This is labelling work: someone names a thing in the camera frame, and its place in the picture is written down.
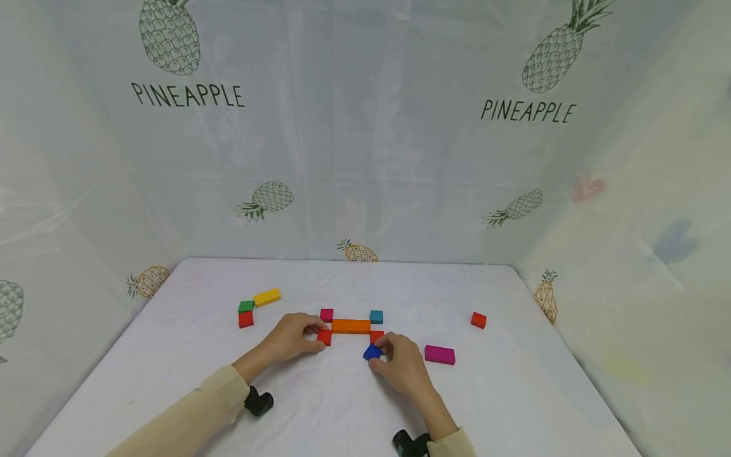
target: yellow rectangular block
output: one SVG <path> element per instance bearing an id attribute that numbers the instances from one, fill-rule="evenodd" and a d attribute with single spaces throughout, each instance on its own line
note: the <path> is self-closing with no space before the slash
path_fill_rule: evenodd
<path id="1" fill-rule="evenodd" d="M 371 334 L 370 320 L 333 319 L 333 333 Z"/>
<path id="2" fill-rule="evenodd" d="M 273 303 L 277 300 L 281 300 L 281 294 L 279 293 L 279 289 L 272 289 L 268 290 L 266 292 L 260 293 L 259 295 L 254 295 L 254 306 L 257 308 L 268 305 L 269 303 Z"/>

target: blue cube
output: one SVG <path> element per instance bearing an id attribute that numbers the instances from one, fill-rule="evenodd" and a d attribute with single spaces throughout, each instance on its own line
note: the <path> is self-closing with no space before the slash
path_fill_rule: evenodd
<path id="1" fill-rule="evenodd" d="M 368 346 L 368 349 L 363 353 L 363 358 L 366 360 L 370 360 L 372 358 L 381 358 L 383 355 L 383 351 L 381 351 L 379 348 L 377 348 L 374 344 L 371 344 Z"/>
<path id="2" fill-rule="evenodd" d="M 371 311 L 371 324 L 383 323 L 383 311 Z"/>

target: backdrop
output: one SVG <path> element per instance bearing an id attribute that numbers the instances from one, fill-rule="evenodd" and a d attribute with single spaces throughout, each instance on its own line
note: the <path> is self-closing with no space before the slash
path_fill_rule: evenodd
<path id="1" fill-rule="evenodd" d="M 641 452 L 731 448 L 722 0 L 0 8 L 0 455 L 188 256 L 512 265 Z"/>

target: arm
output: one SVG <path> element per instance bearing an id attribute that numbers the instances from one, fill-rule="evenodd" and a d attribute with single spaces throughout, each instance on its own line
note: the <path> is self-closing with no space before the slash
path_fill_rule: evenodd
<path id="1" fill-rule="evenodd" d="M 433 440 L 428 443 L 431 457 L 474 457 L 474 448 L 467 435 L 457 427 L 442 396 L 431 384 L 416 343 L 403 335 L 387 333 L 375 345 L 390 357 L 390 361 L 372 358 L 368 365 L 414 402 Z"/>
<path id="2" fill-rule="evenodd" d="M 287 314 L 243 357 L 217 370 L 159 416 L 125 439 L 107 457 L 192 457 L 216 432 L 233 423 L 249 395 L 249 384 L 275 363 L 303 352 L 320 352 L 321 341 L 305 333 L 327 328 L 317 316 Z"/>

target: green cube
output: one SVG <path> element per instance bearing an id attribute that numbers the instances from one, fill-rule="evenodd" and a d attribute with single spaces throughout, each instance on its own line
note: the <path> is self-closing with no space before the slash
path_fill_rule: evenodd
<path id="1" fill-rule="evenodd" d="M 252 309 L 254 309 L 254 301 L 253 300 L 242 301 L 241 303 L 238 304 L 238 312 L 239 312 L 239 314 L 241 314 L 241 313 L 248 313 Z"/>

